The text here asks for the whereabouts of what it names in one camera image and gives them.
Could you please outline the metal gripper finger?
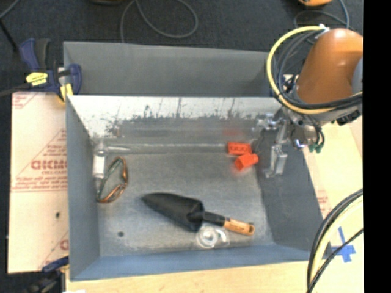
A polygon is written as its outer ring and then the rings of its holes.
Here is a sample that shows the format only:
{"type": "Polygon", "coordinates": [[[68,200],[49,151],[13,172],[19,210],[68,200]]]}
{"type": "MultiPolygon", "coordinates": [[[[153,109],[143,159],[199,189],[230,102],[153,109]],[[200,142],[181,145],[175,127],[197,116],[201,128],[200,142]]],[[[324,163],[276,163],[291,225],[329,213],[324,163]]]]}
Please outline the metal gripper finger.
{"type": "Polygon", "coordinates": [[[266,178],[282,175],[287,163],[288,153],[281,145],[273,145],[269,152],[269,166],[263,170],[266,178]]]}
{"type": "Polygon", "coordinates": [[[271,131],[276,129],[273,113],[264,113],[255,118],[253,132],[271,131]]]}

